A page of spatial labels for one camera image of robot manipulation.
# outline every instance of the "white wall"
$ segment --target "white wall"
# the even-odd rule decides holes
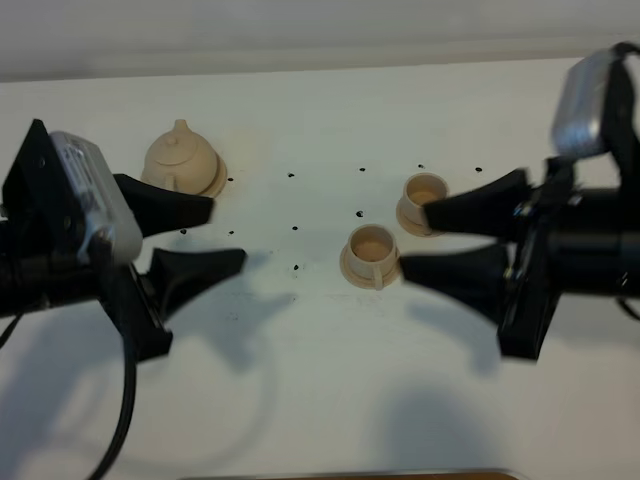
[[[0,79],[579,55],[637,0],[3,0]]]

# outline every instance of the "beige teapot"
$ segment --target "beige teapot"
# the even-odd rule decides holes
[[[209,142],[185,120],[176,120],[173,130],[147,150],[141,180],[166,190],[215,197],[227,181],[227,168]]]

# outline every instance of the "beige cup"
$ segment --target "beige cup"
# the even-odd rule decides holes
[[[355,229],[340,255],[340,269],[356,287],[382,290],[400,273],[396,239],[380,225]]]
[[[396,207],[398,223],[407,232],[419,237],[439,235],[429,228],[429,222],[424,215],[423,206],[434,200],[441,200],[447,196],[447,184],[432,173],[419,173],[412,176],[404,184],[402,198]]]

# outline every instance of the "black cable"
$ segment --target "black cable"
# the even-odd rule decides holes
[[[7,343],[7,340],[9,340],[9,337],[11,336],[13,331],[16,329],[16,326],[18,325],[18,322],[22,318],[22,315],[23,315],[22,313],[16,315],[14,319],[11,320],[11,323],[7,325],[7,328],[4,329],[4,332],[2,332],[2,335],[0,335],[0,348],[4,347],[4,344]]]
[[[631,305],[629,305],[627,303],[627,299],[626,298],[618,297],[618,298],[616,298],[616,303],[618,304],[618,306],[622,309],[622,311],[624,313],[629,315],[634,320],[640,321],[640,315],[638,314],[638,312],[635,311],[635,309]]]
[[[105,452],[102,460],[95,468],[93,473],[89,475],[87,480],[99,480],[103,478],[109,471],[113,462],[120,454],[122,445],[127,438],[129,425],[131,425],[131,417],[133,416],[133,407],[136,401],[136,383],[137,383],[137,366],[136,351],[133,339],[126,328],[120,331],[122,335],[122,348],[124,350],[124,389],[122,392],[122,406],[120,407],[120,416],[116,430],[109,444],[109,448]]]
[[[620,42],[614,45],[613,50],[616,52],[618,56],[622,58],[626,57],[630,53],[634,53],[635,55],[640,55],[640,47],[630,42]]]

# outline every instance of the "cup handle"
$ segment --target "cup handle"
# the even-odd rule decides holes
[[[380,271],[380,267],[373,267],[373,285],[376,287],[376,290],[382,290],[384,288],[384,282],[382,281],[382,272]]]

